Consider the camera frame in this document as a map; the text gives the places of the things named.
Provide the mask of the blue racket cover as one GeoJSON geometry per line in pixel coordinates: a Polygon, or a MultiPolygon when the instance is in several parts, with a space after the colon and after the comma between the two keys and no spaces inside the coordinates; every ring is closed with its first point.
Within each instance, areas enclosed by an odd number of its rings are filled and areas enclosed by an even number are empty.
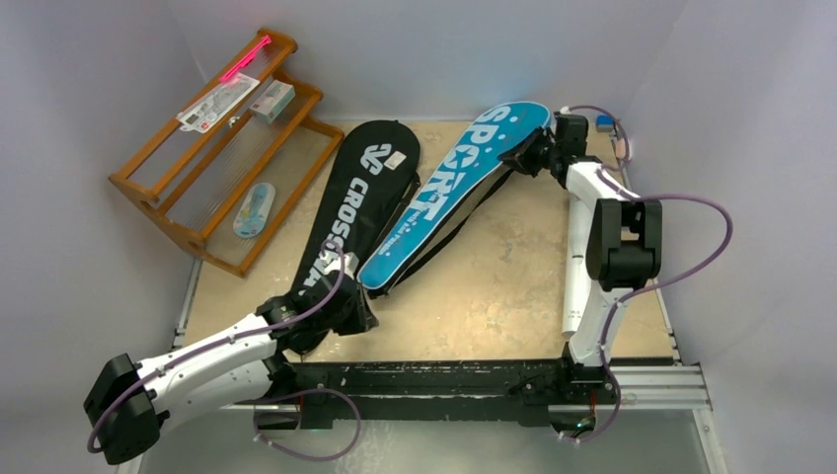
{"type": "Polygon", "coordinates": [[[387,295],[449,245],[512,174],[500,156],[553,119],[531,101],[500,104],[475,118],[360,269],[368,297],[387,295]]]}

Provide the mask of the white shuttlecock tube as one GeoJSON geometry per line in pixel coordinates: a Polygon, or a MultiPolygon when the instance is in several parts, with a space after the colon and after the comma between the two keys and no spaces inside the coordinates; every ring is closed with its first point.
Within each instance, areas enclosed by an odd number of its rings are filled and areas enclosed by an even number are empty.
{"type": "Polygon", "coordinates": [[[570,196],[562,323],[566,340],[578,330],[590,291],[585,254],[591,220],[592,213],[587,206],[578,197],[570,196]]]}

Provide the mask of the black Crossway racket cover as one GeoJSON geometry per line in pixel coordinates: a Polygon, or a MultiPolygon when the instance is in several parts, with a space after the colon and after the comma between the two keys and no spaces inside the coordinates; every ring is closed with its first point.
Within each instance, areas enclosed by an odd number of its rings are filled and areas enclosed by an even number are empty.
{"type": "Polygon", "coordinates": [[[397,120],[377,119],[351,130],[338,149],[291,288],[313,286],[336,257],[332,241],[363,264],[378,248],[420,187],[420,144],[397,120]]]}

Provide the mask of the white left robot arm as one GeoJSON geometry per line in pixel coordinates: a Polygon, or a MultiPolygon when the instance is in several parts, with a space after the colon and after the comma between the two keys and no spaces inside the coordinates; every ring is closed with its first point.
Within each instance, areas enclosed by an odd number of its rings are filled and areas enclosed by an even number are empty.
{"type": "Polygon", "coordinates": [[[286,353],[304,356],[329,334],[362,334],[378,324],[359,283],[334,271],[189,346],[140,361],[117,355],[83,404],[87,449],[119,465],[173,428],[228,405],[289,402],[302,410],[338,398],[324,380],[300,374],[286,353]]]}

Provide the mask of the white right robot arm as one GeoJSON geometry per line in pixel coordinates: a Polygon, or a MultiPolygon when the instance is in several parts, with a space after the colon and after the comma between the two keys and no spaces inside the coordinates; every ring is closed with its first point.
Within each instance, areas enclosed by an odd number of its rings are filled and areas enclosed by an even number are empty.
{"type": "Polygon", "coordinates": [[[581,264],[566,281],[571,294],[588,291],[567,342],[575,364],[554,376],[557,394],[569,402],[591,391],[593,379],[583,366],[601,367],[609,361],[627,301],[658,275],[662,254],[660,201],[630,192],[604,163],[587,154],[587,132],[585,117],[555,113],[553,124],[535,128],[500,156],[504,165],[523,175],[549,172],[571,198],[569,236],[586,238],[572,249],[581,264]]]}

